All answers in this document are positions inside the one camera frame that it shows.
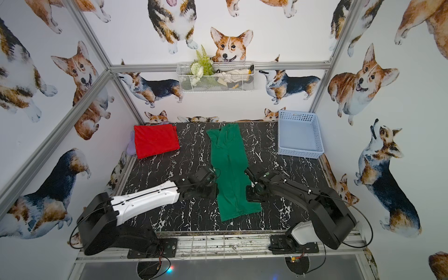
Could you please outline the green t-shirt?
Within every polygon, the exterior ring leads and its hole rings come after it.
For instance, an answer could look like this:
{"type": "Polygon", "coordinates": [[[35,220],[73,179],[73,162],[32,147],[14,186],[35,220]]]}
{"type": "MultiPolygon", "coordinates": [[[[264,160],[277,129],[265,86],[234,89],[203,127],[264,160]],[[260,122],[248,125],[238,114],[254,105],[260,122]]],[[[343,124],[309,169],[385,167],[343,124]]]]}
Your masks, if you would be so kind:
{"type": "Polygon", "coordinates": [[[211,164],[219,171],[217,200],[221,221],[261,212],[260,203],[246,198],[246,187],[252,182],[245,174],[249,163],[239,125],[229,123],[206,133],[211,140],[211,164]]]}

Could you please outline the light blue plastic basket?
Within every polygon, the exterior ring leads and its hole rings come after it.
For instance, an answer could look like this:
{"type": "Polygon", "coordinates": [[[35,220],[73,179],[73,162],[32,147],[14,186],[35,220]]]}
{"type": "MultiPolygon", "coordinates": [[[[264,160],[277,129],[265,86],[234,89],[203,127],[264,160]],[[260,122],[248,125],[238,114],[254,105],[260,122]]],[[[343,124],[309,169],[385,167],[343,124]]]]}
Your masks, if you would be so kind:
{"type": "Polygon", "coordinates": [[[279,111],[278,154],[318,159],[324,154],[319,119],[316,114],[279,111]]]}

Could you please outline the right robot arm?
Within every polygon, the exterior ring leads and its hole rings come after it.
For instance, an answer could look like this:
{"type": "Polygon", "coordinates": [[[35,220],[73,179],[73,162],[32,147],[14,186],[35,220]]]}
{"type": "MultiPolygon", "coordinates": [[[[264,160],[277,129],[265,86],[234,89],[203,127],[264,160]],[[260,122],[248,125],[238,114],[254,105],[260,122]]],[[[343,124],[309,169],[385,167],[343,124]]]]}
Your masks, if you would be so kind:
{"type": "Polygon", "coordinates": [[[253,183],[253,186],[246,187],[247,201],[261,203],[279,196],[309,214],[307,222],[288,229],[286,236],[292,246],[322,242],[337,250],[357,224],[346,203],[332,188],[307,187],[278,171],[262,170],[256,166],[247,168],[245,174],[253,183]]]}

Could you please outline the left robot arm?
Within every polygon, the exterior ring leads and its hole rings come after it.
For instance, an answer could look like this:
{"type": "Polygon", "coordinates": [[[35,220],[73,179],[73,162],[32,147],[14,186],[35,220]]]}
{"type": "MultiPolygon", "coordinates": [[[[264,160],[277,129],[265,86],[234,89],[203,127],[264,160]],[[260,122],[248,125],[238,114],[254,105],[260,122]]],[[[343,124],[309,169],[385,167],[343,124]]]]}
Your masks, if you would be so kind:
{"type": "Polygon", "coordinates": [[[138,254],[157,257],[162,245],[151,229],[137,229],[127,221],[165,205],[193,198],[216,199],[216,170],[201,167],[196,173],[172,178],[160,185],[134,194],[108,197],[103,192],[94,197],[77,220],[82,251],[87,256],[109,248],[130,249],[138,254]]]}

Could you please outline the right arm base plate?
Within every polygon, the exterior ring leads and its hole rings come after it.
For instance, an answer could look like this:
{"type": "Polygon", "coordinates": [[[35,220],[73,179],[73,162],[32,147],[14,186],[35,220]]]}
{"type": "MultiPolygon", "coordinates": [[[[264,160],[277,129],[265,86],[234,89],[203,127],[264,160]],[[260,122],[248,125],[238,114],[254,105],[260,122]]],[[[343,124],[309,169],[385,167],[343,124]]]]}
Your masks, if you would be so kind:
{"type": "Polygon", "coordinates": [[[314,254],[319,252],[317,243],[300,245],[294,238],[287,235],[271,235],[269,237],[269,251],[273,255],[280,254],[314,254]]]}

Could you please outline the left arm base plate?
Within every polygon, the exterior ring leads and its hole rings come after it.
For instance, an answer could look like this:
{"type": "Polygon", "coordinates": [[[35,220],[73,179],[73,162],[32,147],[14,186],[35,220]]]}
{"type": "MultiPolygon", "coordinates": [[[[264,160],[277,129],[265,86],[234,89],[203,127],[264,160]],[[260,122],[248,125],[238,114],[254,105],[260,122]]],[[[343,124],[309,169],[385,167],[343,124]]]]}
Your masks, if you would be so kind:
{"type": "Polygon", "coordinates": [[[177,238],[159,239],[157,245],[154,245],[143,252],[129,250],[127,259],[156,259],[159,258],[159,256],[172,258],[176,255],[178,241],[177,238]]]}

